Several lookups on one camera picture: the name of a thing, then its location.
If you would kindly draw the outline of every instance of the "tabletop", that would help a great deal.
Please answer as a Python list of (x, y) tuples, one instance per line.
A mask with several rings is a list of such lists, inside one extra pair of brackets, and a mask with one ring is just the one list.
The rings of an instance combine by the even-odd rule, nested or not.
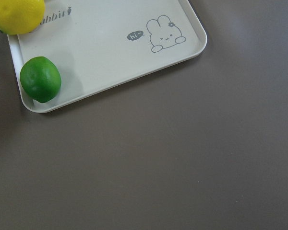
[(201, 55), (47, 114), (0, 33), (0, 230), (288, 230), (288, 0), (190, 0)]

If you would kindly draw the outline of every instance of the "lime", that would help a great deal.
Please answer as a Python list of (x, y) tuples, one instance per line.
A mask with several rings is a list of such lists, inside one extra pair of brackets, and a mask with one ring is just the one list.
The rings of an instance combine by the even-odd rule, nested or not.
[(54, 98), (61, 87), (57, 67), (46, 57), (34, 57), (20, 71), (20, 83), (34, 100), (45, 103)]
[(0, 0), (0, 30), (8, 35), (34, 30), (44, 17), (44, 0)]

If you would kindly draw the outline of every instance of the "bunny ear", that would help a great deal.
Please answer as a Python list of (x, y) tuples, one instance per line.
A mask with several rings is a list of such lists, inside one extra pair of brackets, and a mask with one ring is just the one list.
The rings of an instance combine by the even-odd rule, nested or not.
[(152, 19), (148, 21), (148, 23), (146, 24), (146, 27), (148, 31), (151, 33), (151, 31), (155, 31), (157, 28), (160, 28), (160, 25), (157, 20)]
[(160, 17), (158, 17), (158, 22), (159, 22), (160, 26), (168, 26), (168, 24), (171, 22), (171, 20), (166, 15), (161, 15)]

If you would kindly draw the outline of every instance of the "cartoon bunny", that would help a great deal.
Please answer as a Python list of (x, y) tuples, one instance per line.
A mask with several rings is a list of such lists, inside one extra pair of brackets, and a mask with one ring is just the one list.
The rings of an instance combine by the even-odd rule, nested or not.
[(153, 53), (186, 41), (180, 29), (166, 15), (161, 15), (157, 20), (149, 20), (146, 27), (150, 33)]

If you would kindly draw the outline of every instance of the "tray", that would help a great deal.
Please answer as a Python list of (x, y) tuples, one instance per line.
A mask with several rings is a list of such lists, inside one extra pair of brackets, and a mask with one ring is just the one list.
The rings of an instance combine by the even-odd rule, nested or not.
[[(34, 31), (8, 36), (24, 106), (46, 113), (199, 55), (206, 33), (188, 0), (52, 0)], [(19, 74), (45, 56), (59, 69), (59, 94), (32, 100)]]

